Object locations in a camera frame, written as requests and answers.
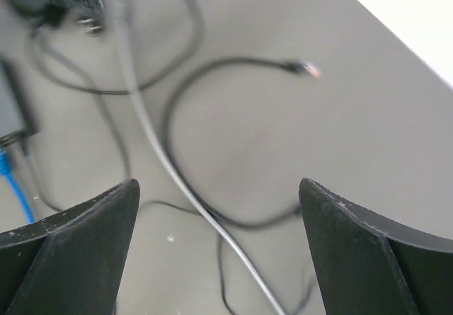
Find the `gray cable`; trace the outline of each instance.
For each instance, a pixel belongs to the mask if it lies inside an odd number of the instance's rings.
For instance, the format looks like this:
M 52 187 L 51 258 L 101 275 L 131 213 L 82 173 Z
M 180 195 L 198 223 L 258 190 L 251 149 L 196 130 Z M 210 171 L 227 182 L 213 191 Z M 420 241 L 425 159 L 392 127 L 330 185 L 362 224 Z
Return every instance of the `gray cable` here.
M 224 227 L 216 221 L 216 219 L 200 204 L 197 198 L 192 194 L 190 189 L 184 183 L 183 179 L 178 175 L 166 152 L 162 148 L 159 138 L 157 137 L 156 130 L 154 129 L 151 120 L 149 119 L 147 110 L 145 108 L 142 94 L 139 90 L 137 77 L 135 75 L 132 51 L 130 47 L 130 31 L 129 23 L 127 22 L 127 10 L 129 6 L 126 0 L 113 0 L 113 14 L 115 24 L 115 34 L 117 37 L 117 48 L 120 58 L 120 66 L 123 76 L 125 78 L 126 87 L 129 90 L 129 97 L 134 106 L 137 117 L 142 125 L 142 128 L 147 136 L 149 144 L 156 152 L 162 166 L 166 169 L 170 177 L 174 180 L 176 185 L 180 188 L 183 194 L 193 204 L 195 209 L 216 229 L 222 238 L 234 249 L 238 257 L 242 260 L 247 270 L 252 275 L 253 279 L 258 283 L 259 287 L 272 304 L 276 314 L 287 315 L 287 312 L 282 308 L 280 303 L 276 300 L 274 294 L 270 291 L 269 287 L 256 270 L 246 253 L 237 244 L 235 239 L 224 229 Z

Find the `cable connector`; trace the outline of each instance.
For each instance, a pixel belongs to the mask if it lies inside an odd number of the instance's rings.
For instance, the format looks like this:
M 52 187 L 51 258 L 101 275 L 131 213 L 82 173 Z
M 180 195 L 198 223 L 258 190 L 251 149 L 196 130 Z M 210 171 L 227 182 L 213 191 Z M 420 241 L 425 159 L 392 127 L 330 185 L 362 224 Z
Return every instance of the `cable connector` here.
M 8 155 L 3 149 L 0 149 L 0 176 L 7 176 L 11 173 Z
M 298 60 L 282 62 L 280 68 L 294 74 L 310 74 L 314 78 L 321 78 L 321 71 L 310 62 Z

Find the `power cord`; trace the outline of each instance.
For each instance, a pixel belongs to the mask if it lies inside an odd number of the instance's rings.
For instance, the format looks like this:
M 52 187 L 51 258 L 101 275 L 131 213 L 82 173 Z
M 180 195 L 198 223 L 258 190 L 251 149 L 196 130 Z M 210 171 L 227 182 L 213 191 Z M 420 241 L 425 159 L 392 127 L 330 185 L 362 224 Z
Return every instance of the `power cord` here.
M 163 111 L 162 121 L 161 121 L 161 141 L 162 146 L 167 153 L 171 163 L 173 164 L 175 170 L 177 171 L 178 175 L 184 181 L 185 185 L 189 188 L 191 193 L 197 198 L 200 204 L 216 219 L 221 221 L 224 224 L 228 224 L 232 227 L 246 229 L 246 230 L 260 230 L 262 228 L 266 228 L 267 225 L 271 225 L 275 222 L 285 221 L 288 217 L 293 214 L 300 214 L 301 213 L 301 206 L 298 202 L 294 204 L 294 207 L 289 208 L 287 211 L 284 211 L 280 216 L 273 217 L 268 221 L 261 221 L 261 222 L 244 222 L 238 221 L 236 219 L 232 219 L 229 216 L 221 213 L 220 211 L 216 210 L 215 208 L 211 207 L 206 201 L 204 201 L 201 196 L 195 191 L 195 189 L 191 186 L 188 179 L 184 176 L 178 162 L 176 160 L 176 156 L 174 154 L 174 149 L 172 145 L 171 139 L 171 132 L 170 128 L 173 122 L 173 116 L 175 114 L 175 109 L 178 106 L 181 98 L 187 92 L 187 90 L 198 80 L 202 77 L 208 75 L 210 72 L 221 69 L 223 67 L 233 66 L 233 65 L 248 65 L 248 66 L 256 66 L 256 67 L 267 67 L 270 69 L 282 69 L 285 72 L 292 73 L 292 74 L 310 74 L 314 77 L 320 77 L 319 70 L 312 64 L 307 62 L 299 62 L 299 61 L 275 61 L 270 59 L 264 58 L 257 58 L 257 57 L 226 57 L 221 59 L 216 59 L 210 61 L 202 66 L 198 67 L 195 71 L 191 72 L 187 75 L 181 83 L 176 87 L 174 92 L 171 94 L 168 103 Z
M 13 191 L 17 200 L 19 201 L 19 205 L 22 208 L 27 223 L 29 224 L 33 223 L 35 221 L 33 213 L 30 209 L 30 206 L 27 203 L 27 200 L 25 198 L 23 191 L 21 190 L 21 187 L 19 186 L 19 184 L 17 184 L 16 180 L 14 179 L 11 173 L 11 166 L 9 165 L 8 155 L 1 148 L 0 148 L 0 176 L 3 176 L 3 178 L 5 178 L 5 181 L 8 183 L 9 188 Z
M 184 50 L 177 55 L 172 61 L 170 61 L 163 69 L 158 71 L 154 76 L 152 76 L 149 80 L 145 81 L 143 84 L 139 86 L 140 90 L 145 90 L 147 88 L 151 88 L 152 86 L 159 83 L 161 80 L 165 79 L 170 73 L 177 70 L 183 63 L 185 63 L 188 59 L 190 59 L 200 48 L 201 42 L 205 35 L 205 22 L 203 19 L 203 15 L 201 12 L 201 8 L 198 5 L 197 0 L 184 0 L 187 9 L 189 10 L 190 19 L 192 21 L 192 34 L 190 36 L 188 44 L 185 46 Z M 43 64 L 39 57 L 36 54 L 34 43 L 38 42 L 40 34 L 38 33 L 37 29 L 34 29 L 28 38 L 29 45 L 27 46 L 26 56 L 33 64 L 41 75 L 47 78 L 49 81 L 63 86 L 65 88 L 75 90 L 78 92 L 84 93 L 95 93 L 97 95 L 110 95 L 110 96 L 124 96 L 129 94 L 129 91 L 103 91 L 100 90 L 96 85 L 93 84 L 93 80 L 91 80 L 90 84 L 87 86 L 82 86 L 78 84 L 73 84 L 71 82 L 65 81 L 64 79 L 55 76 L 46 66 Z M 80 74 L 82 71 L 77 65 L 72 63 L 71 65 L 73 68 L 77 68 L 77 72 Z

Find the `gray floor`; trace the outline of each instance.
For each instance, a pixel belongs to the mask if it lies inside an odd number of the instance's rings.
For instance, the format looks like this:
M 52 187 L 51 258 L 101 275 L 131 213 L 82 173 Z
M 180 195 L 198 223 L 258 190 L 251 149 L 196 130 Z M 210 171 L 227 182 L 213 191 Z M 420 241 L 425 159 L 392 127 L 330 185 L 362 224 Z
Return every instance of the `gray floor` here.
M 309 59 L 320 81 L 231 68 L 198 82 L 173 128 L 178 158 L 215 207 L 260 219 L 297 199 L 314 178 L 353 202 L 453 239 L 453 94 L 356 0 L 199 0 L 200 52 L 146 93 L 159 122 L 166 97 L 197 65 L 225 55 Z M 187 40 L 181 0 L 133 0 L 137 71 L 145 79 Z M 90 96 L 49 84 L 25 63 L 25 28 L 4 5 L 0 49 L 20 64 L 40 122 L 33 153 L 53 200 L 71 207 L 122 180 L 112 140 Z M 112 35 L 87 40 L 71 24 L 52 43 L 103 88 L 122 88 Z M 73 79 L 56 64 L 55 71 Z M 127 141 L 143 200 L 188 205 L 149 150 L 130 103 L 107 99 Z M 30 182 L 20 156 L 18 176 Z M 1 184 L 0 230 L 23 225 Z M 50 214 L 39 200 L 40 217 Z M 293 309 L 314 274 L 301 221 L 260 234 L 234 232 L 282 303 Z M 139 216 L 119 294 L 119 314 L 227 314 L 219 296 L 215 234 L 163 207 Z M 273 314 L 239 260 L 226 253 L 228 298 L 238 314 Z M 325 314 L 319 290 L 304 314 Z

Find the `black cable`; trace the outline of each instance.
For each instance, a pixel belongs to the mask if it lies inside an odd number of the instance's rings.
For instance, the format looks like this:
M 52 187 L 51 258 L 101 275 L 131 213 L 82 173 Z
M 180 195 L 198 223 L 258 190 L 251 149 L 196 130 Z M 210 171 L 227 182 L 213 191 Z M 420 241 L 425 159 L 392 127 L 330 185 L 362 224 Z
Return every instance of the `black cable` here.
M 158 71 L 154 76 L 152 76 L 149 80 L 145 81 L 143 84 L 140 85 L 140 90 L 144 90 L 147 88 L 151 88 L 152 86 L 159 83 L 161 80 L 165 79 L 170 73 L 175 71 L 179 68 L 184 62 L 190 59 L 200 48 L 202 39 L 205 35 L 205 22 L 203 19 L 203 14 L 201 11 L 200 6 L 196 0 L 184 0 L 185 5 L 187 6 L 190 19 L 192 21 L 192 34 L 190 36 L 189 42 L 186 45 L 185 49 L 176 56 L 173 60 L 171 60 L 163 69 Z M 33 66 L 48 80 L 53 82 L 54 84 L 63 86 L 65 88 L 75 90 L 78 92 L 84 93 L 95 93 L 96 95 L 110 95 L 110 96 L 125 96 L 129 94 L 129 91 L 104 91 L 100 90 L 96 85 L 88 85 L 82 86 L 78 84 L 73 84 L 64 79 L 55 76 L 46 66 L 42 63 L 39 57 L 36 55 L 36 51 L 34 48 L 35 42 L 40 42 L 37 40 L 39 37 L 39 32 L 34 30 L 28 39 L 29 45 L 27 47 L 26 56 L 29 58 L 30 62 Z
M 170 207 L 177 211 L 181 211 L 181 212 L 185 212 L 188 214 L 192 214 L 192 215 L 201 217 L 201 214 L 198 213 L 196 210 L 186 209 L 184 207 L 179 207 L 179 206 L 171 204 L 169 202 L 163 202 L 160 200 L 150 200 L 150 201 L 140 203 L 140 206 L 139 206 L 140 214 L 144 208 L 150 207 L 152 205 L 163 205 L 165 207 Z M 280 217 L 276 217 L 276 218 L 274 218 L 273 221 L 274 222 L 267 221 L 266 224 L 264 224 L 264 222 L 263 222 L 262 224 L 260 224 L 260 226 L 262 227 L 262 229 L 264 229 L 264 228 L 268 229 L 270 227 L 274 227 L 274 226 L 278 225 L 283 220 Z M 224 304 L 225 308 L 229 311 L 229 313 L 231 315 L 236 315 L 236 313 L 231 308 L 231 306 L 228 302 L 228 299 L 227 299 L 227 291 L 226 291 L 225 276 L 224 276 L 223 255 L 222 255 L 223 243 L 224 243 L 224 240 L 223 240 L 222 236 L 220 234 L 218 234 L 217 235 L 217 268 L 219 270 L 220 293 L 221 293 L 221 297 L 222 297 L 222 303 Z M 304 295 L 302 295 L 302 299 L 299 302 L 299 304 L 297 306 L 297 310 L 294 312 L 294 315 L 298 315 L 302 310 L 305 309 L 307 303 L 309 302 L 309 300 L 311 298 L 311 293 L 313 291 L 314 286 L 316 286 L 316 283 L 317 283 L 316 278 L 314 278 L 310 281 L 309 286 L 306 289 L 306 292 L 304 293 Z
M 276 217 L 272 217 L 265 221 L 260 222 L 245 222 L 233 219 L 230 216 L 226 216 L 225 214 L 221 213 L 220 211 L 216 210 L 212 206 L 210 206 L 205 200 L 203 200 L 200 195 L 195 191 L 195 189 L 191 186 L 188 182 L 188 179 L 184 176 L 180 166 L 178 165 L 178 161 L 176 160 L 176 156 L 174 154 L 172 142 L 171 142 L 171 124 L 173 122 L 174 111 L 183 97 L 184 93 L 198 80 L 200 80 L 203 76 L 209 74 L 211 71 L 220 69 L 222 67 L 231 66 L 231 65 L 251 65 L 251 66 L 259 66 L 259 67 L 268 67 L 271 69 L 282 69 L 286 72 L 293 73 L 293 74 L 305 74 L 309 73 L 310 68 L 309 65 L 303 62 L 297 61 L 274 61 L 256 57 L 227 57 L 217 59 L 211 62 L 208 62 L 201 67 L 197 68 L 195 71 L 190 73 L 181 83 L 176 87 L 175 91 L 172 93 L 165 109 L 163 112 L 162 117 L 162 146 L 165 149 L 165 152 L 168 154 L 170 161 L 172 162 L 173 166 L 177 170 L 179 176 L 183 179 L 184 183 L 190 189 L 191 193 L 200 201 L 200 204 L 216 219 L 220 222 L 228 224 L 233 227 L 237 227 L 240 229 L 247 229 L 247 230 L 261 230 L 268 226 L 273 225 L 274 223 L 280 223 L 285 221 L 288 217 L 293 216 L 294 214 L 300 214 L 301 207 L 300 204 L 297 203 L 294 207 L 291 207 L 289 210 L 284 211 L 282 214 Z
M 40 50 L 51 56 L 53 59 L 58 61 L 61 65 L 66 67 L 69 71 L 72 71 L 76 75 L 78 75 L 84 82 L 86 83 L 87 86 L 92 86 L 96 87 L 96 84 L 94 83 L 93 79 L 80 67 L 75 65 L 71 60 L 66 58 L 63 54 L 60 52 L 56 51 L 45 39 L 44 35 L 41 35 L 38 33 L 40 36 L 40 42 L 38 45 L 40 46 Z M 35 52 L 35 56 L 37 59 L 39 59 L 38 54 Z M 39 66 L 40 64 L 43 64 L 42 61 L 36 62 L 36 64 Z M 102 96 L 95 95 L 94 101 L 96 103 L 96 106 L 98 108 L 99 113 L 101 114 L 101 117 L 104 121 L 104 123 L 107 125 L 109 132 L 111 133 L 115 144 L 117 146 L 117 149 L 119 151 L 121 160 L 122 160 L 122 165 L 124 167 L 124 172 L 125 172 L 125 180 L 130 179 L 132 177 L 132 169 L 130 165 L 130 158 L 127 153 L 126 145 L 124 143 L 124 140 L 122 139 L 122 136 L 120 134 L 120 131 L 115 125 L 115 122 L 113 121 L 112 115 L 110 114 L 107 104 L 103 100 Z

